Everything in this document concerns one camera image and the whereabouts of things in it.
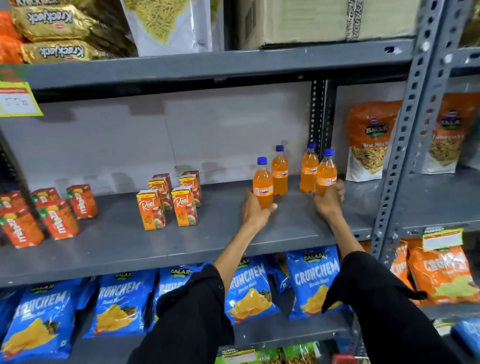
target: blue snack packet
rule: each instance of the blue snack packet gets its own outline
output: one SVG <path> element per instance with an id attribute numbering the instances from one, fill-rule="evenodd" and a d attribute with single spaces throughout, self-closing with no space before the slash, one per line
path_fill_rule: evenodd
<path id="1" fill-rule="evenodd" d="M 22 294 L 23 290 L 0 290 L 0 340 L 7 333 Z"/>
<path id="2" fill-rule="evenodd" d="M 153 319 L 150 324 L 149 330 L 153 329 L 153 326 L 158 321 L 156 315 L 156 303 L 158 299 L 174 289 L 181 287 L 187 283 L 193 273 L 200 272 L 207 263 L 203 264 L 187 264 L 184 266 L 173 266 L 167 268 L 160 268 L 160 280 L 155 285 L 153 296 Z"/>
<path id="3" fill-rule="evenodd" d="M 95 293 L 100 276 L 85 277 L 78 287 L 77 311 L 84 310 Z"/>
<path id="4" fill-rule="evenodd" d="M 158 269 L 107 274 L 100 279 L 95 318 L 84 338 L 144 332 L 144 314 Z"/>
<path id="5" fill-rule="evenodd" d="M 322 311 L 328 289 L 340 271 L 336 245 L 286 252 L 295 302 L 290 319 L 308 317 Z M 330 309 L 337 308 L 335 303 Z"/>
<path id="6" fill-rule="evenodd" d="M 269 258 L 271 262 L 269 274 L 273 276 L 278 293 L 283 293 L 292 287 L 286 263 L 287 259 L 282 253 L 270 254 Z"/>
<path id="7" fill-rule="evenodd" d="M 452 327 L 476 358 L 480 359 L 480 317 L 460 321 Z"/>
<path id="8" fill-rule="evenodd" d="M 26 289 L 3 341 L 0 361 L 68 358 L 80 282 L 71 279 Z"/>
<path id="9" fill-rule="evenodd" d="M 225 314 L 232 324 L 280 312 L 272 303 L 264 257 L 243 258 L 225 300 Z"/>

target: plastic bottle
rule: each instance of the plastic bottle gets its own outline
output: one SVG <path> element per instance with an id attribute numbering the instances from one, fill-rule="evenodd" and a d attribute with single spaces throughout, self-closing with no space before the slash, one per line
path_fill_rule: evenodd
<path id="1" fill-rule="evenodd" d="M 318 156 L 315 153 L 316 143 L 307 144 L 307 152 L 301 159 L 300 189 L 304 192 L 313 192 L 318 168 Z"/>
<path id="2" fill-rule="evenodd" d="M 336 183 L 336 166 L 333 162 L 333 154 L 333 149 L 325 149 L 324 158 L 318 165 L 315 190 L 320 195 L 325 193 L 328 186 Z"/>
<path id="3" fill-rule="evenodd" d="M 283 146 L 276 146 L 276 157 L 272 160 L 273 194 L 283 195 L 288 192 L 288 161 L 283 155 Z"/>
<path id="4" fill-rule="evenodd" d="M 267 158 L 258 157 L 258 171 L 253 176 L 253 193 L 257 196 L 261 208 L 273 203 L 273 177 L 267 170 Z"/>

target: black sleeve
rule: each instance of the black sleeve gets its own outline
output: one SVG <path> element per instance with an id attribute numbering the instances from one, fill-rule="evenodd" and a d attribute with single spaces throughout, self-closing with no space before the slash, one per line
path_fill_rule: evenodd
<path id="1" fill-rule="evenodd" d="M 218 347 L 234 343 L 224 302 L 222 279 L 213 265 L 206 265 L 187 284 L 159 298 L 158 321 L 128 363 L 214 363 Z"/>
<path id="2" fill-rule="evenodd" d="M 410 299 L 425 299 L 374 257 L 352 252 L 329 289 L 322 312 L 336 301 L 357 314 L 372 364 L 460 364 L 428 317 Z"/>

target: fanta bottle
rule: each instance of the fanta bottle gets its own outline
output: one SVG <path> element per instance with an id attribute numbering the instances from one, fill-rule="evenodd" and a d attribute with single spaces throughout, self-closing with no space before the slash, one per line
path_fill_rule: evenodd
<path id="1" fill-rule="evenodd" d="M 315 153 L 317 144 L 308 143 L 307 152 L 301 159 L 300 189 L 304 192 L 313 192 L 318 168 L 318 156 Z"/>
<path id="2" fill-rule="evenodd" d="M 336 183 L 336 166 L 333 162 L 333 149 L 325 149 L 324 158 L 318 165 L 315 190 L 323 195 L 328 186 Z"/>
<path id="3" fill-rule="evenodd" d="M 272 160 L 273 194 L 283 195 L 288 192 L 288 161 L 283 155 L 283 146 L 276 146 L 276 157 Z"/>
<path id="4" fill-rule="evenodd" d="M 258 171 L 253 176 L 253 193 L 257 196 L 261 208 L 273 203 L 273 177 L 267 170 L 267 158 L 258 157 Z"/>

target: hand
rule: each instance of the hand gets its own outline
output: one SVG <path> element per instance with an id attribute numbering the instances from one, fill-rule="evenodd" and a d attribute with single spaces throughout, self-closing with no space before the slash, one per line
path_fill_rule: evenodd
<path id="1" fill-rule="evenodd" d="M 242 226 L 249 226 L 255 230 L 255 233 L 259 232 L 262 227 L 268 221 L 268 218 L 278 207 L 277 204 L 271 204 L 268 208 L 260 207 L 257 196 L 255 196 L 250 190 L 245 191 L 246 199 L 242 206 Z"/>
<path id="2" fill-rule="evenodd" d="M 317 211 L 330 222 L 332 219 L 342 216 L 342 204 L 345 199 L 345 184 L 342 180 L 328 187 L 323 196 L 313 193 L 313 201 Z"/>

